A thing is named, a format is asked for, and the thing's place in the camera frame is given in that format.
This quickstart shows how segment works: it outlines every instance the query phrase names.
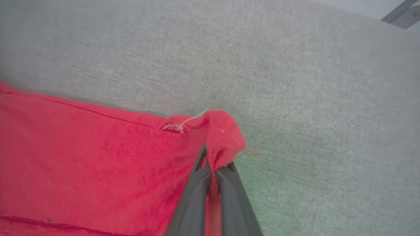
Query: seam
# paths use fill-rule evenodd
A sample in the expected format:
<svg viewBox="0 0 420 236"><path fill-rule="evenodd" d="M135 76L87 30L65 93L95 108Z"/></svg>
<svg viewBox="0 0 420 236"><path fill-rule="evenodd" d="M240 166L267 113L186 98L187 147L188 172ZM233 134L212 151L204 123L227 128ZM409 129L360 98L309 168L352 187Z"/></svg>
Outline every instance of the seam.
<svg viewBox="0 0 420 236"><path fill-rule="evenodd" d="M26 94L15 94L15 95L25 96L25 97L34 97L34 96L26 95ZM105 114L102 114L102 113L97 112L97 111L89 110L89 109L86 109L86 108L81 108L81 107L78 107L78 106L75 106L75 105L71 105L71 104L68 104L68 103L65 103L65 102L59 102L59 101L55 101L55 100L48 99L48 98L45 98L45 97L34 97L34 98L44 99L44 100L47 100L47 101L50 101L50 102L56 102L56 103L59 103L59 104L71 106L71 107L78 108L78 109L85 110L85 111L89 111L89 112L92 112L92 113L95 113L95 114L98 114L98 115L102 115L102 116L105 116L105 117L108 117L108 118L113 118L113 119L116 119L116 120L119 120L119 121L125 121L125 122L128 122L128 123L132 123L132 124L136 124L136 125L141 125L141 126L145 126L145 127L149 127L149 128L154 129L154 130L157 130L157 129L155 129L152 126L148 126L148 125L137 123L137 122L133 122L133 121L127 121L127 120L124 120L124 119L121 119L121 118L117 118L117 117L113 117L113 116L110 116L110 115L105 115Z"/></svg>

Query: red fabric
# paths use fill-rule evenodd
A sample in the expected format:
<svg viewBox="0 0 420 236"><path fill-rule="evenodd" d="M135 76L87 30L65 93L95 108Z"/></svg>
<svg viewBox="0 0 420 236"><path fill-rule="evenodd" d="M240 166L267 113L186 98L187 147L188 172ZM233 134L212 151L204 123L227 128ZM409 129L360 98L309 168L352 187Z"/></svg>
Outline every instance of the red fabric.
<svg viewBox="0 0 420 236"><path fill-rule="evenodd" d="M201 146L213 171L246 142L224 111L168 119L0 82L0 234L163 235ZM206 235L220 235L214 175Z"/></svg>

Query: gray fabric surface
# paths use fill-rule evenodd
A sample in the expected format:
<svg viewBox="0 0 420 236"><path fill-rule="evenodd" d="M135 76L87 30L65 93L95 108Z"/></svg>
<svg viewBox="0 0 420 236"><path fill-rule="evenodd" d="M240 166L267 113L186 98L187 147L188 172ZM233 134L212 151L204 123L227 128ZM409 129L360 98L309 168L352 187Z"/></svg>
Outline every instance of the gray fabric surface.
<svg viewBox="0 0 420 236"><path fill-rule="evenodd" d="M265 235L420 234L420 37L292 0L3 0L0 78L134 111L228 111Z"/></svg>

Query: white thread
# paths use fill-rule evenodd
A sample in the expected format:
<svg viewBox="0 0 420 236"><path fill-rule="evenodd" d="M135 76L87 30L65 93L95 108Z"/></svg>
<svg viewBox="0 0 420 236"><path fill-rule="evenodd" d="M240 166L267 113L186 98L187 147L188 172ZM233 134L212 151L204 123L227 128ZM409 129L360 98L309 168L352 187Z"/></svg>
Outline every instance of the white thread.
<svg viewBox="0 0 420 236"><path fill-rule="evenodd" d="M208 108L206 108L203 112L196 115L195 117L191 117L191 118L186 119L184 122L182 122L181 125L178 125L177 123L169 123L169 124L163 126L162 130L178 131L178 132L182 133L184 131L183 125L185 124L185 122L190 121L190 120L195 119L195 118L198 118L200 115L204 114L204 112L206 112L207 109Z"/></svg>

